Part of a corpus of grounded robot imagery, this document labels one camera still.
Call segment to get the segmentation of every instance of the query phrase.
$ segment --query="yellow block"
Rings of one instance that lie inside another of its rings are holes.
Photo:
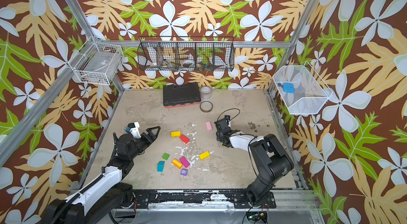
[[[207,157],[209,157],[209,156],[210,156],[210,154],[209,154],[208,151],[206,151],[206,152],[204,152],[204,153],[202,153],[202,154],[199,155],[199,157],[201,158],[201,160],[203,160],[204,158],[207,158]]]
[[[175,137],[175,136],[181,136],[181,132],[180,131],[172,131],[171,132],[171,137]]]
[[[171,163],[178,168],[182,167],[182,163],[177,159],[174,159]]]

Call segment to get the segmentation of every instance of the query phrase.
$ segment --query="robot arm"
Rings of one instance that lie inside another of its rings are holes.
[[[128,175],[134,166],[133,159],[147,149],[156,139],[160,127],[149,128],[140,138],[132,134],[115,133],[112,157],[102,173],[89,182],[83,189],[64,200],[54,200],[47,206],[42,223],[47,224],[91,224],[98,222],[109,211],[132,202],[133,188],[120,181]]]
[[[254,137],[240,130],[232,130],[230,116],[215,122],[216,139],[224,146],[249,151],[257,166],[258,175],[247,187],[247,198],[254,205],[260,201],[274,184],[294,168],[294,164],[276,136],[268,134]]]

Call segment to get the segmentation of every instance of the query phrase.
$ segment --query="magenta block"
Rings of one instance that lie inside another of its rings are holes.
[[[184,167],[189,167],[189,162],[186,160],[184,156],[180,158],[180,162],[182,163],[182,165],[184,165]]]

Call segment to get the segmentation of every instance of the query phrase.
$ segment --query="dark stain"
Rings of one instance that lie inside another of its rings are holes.
[[[256,125],[252,122],[249,122],[248,125],[249,125],[249,129],[251,129],[251,130],[254,130],[256,128]]]

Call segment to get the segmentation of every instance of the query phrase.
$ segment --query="floral wallpaper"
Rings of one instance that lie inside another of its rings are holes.
[[[334,91],[317,115],[276,98],[325,223],[407,222],[406,3],[319,0],[289,60]]]
[[[0,0],[0,142],[85,41],[64,0]],[[73,78],[0,168],[0,223],[38,223],[78,184],[111,115],[113,86]]]
[[[78,0],[100,39],[198,36],[202,40],[288,41],[307,0]],[[284,49],[237,49],[230,72],[141,71],[137,48],[123,49],[119,77],[125,88],[162,88],[198,82],[215,88],[267,88]],[[211,56],[199,51],[198,59]]]
[[[284,41],[307,0],[78,0],[99,38],[233,36]]]

